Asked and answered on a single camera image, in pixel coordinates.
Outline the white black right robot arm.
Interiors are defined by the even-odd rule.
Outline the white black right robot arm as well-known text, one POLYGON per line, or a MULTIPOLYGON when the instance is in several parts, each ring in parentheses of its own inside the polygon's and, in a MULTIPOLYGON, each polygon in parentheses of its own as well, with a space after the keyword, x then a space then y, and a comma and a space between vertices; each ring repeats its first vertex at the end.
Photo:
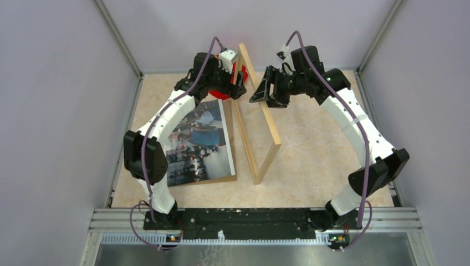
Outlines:
POLYGON ((351 84, 339 69, 324 70, 314 45, 291 52, 291 63, 266 67, 262 81, 249 101, 270 108, 286 108, 293 95, 316 100, 336 121, 352 144, 361 167, 349 174, 342 191, 325 205, 312 222, 321 230, 340 228, 356 214, 363 198, 394 181, 410 159, 406 149, 388 142, 360 106, 351 84))

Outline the light wooden picture frame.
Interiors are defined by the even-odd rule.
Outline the light wooden picture frame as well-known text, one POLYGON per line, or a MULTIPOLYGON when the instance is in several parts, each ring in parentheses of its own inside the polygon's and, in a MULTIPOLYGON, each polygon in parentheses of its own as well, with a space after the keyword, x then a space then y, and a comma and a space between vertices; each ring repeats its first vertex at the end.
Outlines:
POLYGON ((254 69, 247 47, 238 44, 239 57, 235 70, 248 74, 247 95, 232 101, 241 143, 252 174, 253 184, 260 185, 276 158, 282 141, 274 118, 266 103, 248 102, 249 94, 260 84, 260 77, 254 69))

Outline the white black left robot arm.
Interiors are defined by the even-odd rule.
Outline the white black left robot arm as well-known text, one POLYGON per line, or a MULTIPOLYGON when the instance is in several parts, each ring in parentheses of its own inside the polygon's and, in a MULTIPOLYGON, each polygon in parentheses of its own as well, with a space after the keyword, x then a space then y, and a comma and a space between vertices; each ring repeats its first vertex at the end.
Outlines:
POLYGON ((191 69, 178 81, 160 110, 137 131, 129 130, 123 139, 124 167, 147 193, 150 219, 164 229, 177 224, 177 203, 166 183, 168 162, 164 146, 180 121, 215 90, 231 99, 246 93, 247 73, 230 74, 223 69, 191 69))

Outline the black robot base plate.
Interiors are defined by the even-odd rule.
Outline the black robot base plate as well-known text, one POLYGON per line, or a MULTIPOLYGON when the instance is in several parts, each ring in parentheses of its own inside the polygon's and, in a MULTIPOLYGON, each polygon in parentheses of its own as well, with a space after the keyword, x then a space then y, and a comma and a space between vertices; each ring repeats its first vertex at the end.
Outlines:
POLYGON ((357 225, 357 211, 338 216, 325 208, 179 208, 169 215, 145 213, 145 230, 195 229, 196 226, 255 225, 313 228, 317 231, 330 229, 360 229, 357 225))

